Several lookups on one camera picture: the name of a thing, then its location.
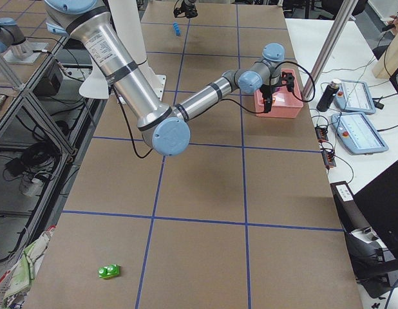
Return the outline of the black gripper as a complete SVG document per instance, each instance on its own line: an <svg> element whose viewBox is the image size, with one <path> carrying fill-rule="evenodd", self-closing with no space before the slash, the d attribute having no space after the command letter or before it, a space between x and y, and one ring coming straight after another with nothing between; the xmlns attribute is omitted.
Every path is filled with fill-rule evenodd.
<svg viewBox="0 0 398 309"><path fill-rule="evenodd" d="M196 0L177 1L174 5L173 15L175 18L195 18L198 16Z"/></svg>
<svg viewBox="0 0 398 309"><path fill-rule="evenodd" d="M288 92L294 91L294 75L282 71L281 74L275 79L269 79L266 84L262 84L260 92L262 94L264 113L270 113L272 109L272 96L278 92L282 87L286 87Z"/></svg>

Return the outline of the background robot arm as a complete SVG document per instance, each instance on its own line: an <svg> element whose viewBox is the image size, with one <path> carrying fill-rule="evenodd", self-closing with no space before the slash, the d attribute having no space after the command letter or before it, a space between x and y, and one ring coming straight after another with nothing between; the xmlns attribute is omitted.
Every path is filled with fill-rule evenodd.
<svg viewBox="0 0 398 309"><path fill-rule="evenodd" d="M16 21L0 18L0 53L11 64L33 64L39 54L48 51L48 43L31 42L23 34Z"/></svg>

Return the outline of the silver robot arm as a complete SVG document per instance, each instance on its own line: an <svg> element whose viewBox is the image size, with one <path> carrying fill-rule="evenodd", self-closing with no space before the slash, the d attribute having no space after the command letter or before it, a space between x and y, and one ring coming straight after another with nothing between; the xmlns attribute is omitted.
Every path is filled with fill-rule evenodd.
<svg viewBox="0 0 398 309"><path fill-rule="evenodd" d="M266 45L260 60L246 70L229 70L180 104L161 102L144 70L130 55L144 46L140 17L134 2L46 1L48 29L61 31L83 43L108 85L117 90L137 117L145 143L164 156L183 152L190 142L188 121L205 113L233 91L260 90L264 112L272 105L272 92L280 87L285 49Z"/></svg>

